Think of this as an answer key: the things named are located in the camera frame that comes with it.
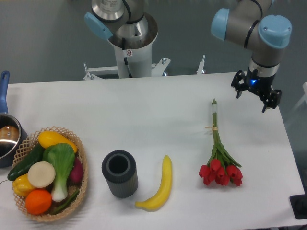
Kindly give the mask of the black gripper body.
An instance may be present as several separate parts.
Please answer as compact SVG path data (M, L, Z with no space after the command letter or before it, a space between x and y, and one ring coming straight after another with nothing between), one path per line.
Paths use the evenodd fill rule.
M244 79L244 90L248 90L257 95L261 100L269 100L272 98L272 83L274 78L275 74L261 77L257 69L248 69Z

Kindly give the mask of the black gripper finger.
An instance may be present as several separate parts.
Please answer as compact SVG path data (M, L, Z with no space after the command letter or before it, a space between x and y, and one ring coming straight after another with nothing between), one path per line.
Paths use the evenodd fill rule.
M243 91L247 90L247 84L244 82L246 75L243 71L239 70L233 77L231 87L236 91L236 98L238 99Z
M261 101L264 104L262 112L264 113L267 109L275 109L279 105L281 97L281 90L270 90L268 93L262 95Z

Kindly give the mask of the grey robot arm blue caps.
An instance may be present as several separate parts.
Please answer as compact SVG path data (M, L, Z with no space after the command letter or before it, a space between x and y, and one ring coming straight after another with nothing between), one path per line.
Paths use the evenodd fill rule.
M232 80L238 95L257 95L264 108L276 108L282 96L272 82L292 33L290 21L267 15L271 0L241 0L230 10L215 14L211 33L252 51L247 72L239 71ZM144 11L142 0L94 0L84 16L88 28L114 48L120 78L160 76L166 66L152 64L152 43L158 35L155 19Z

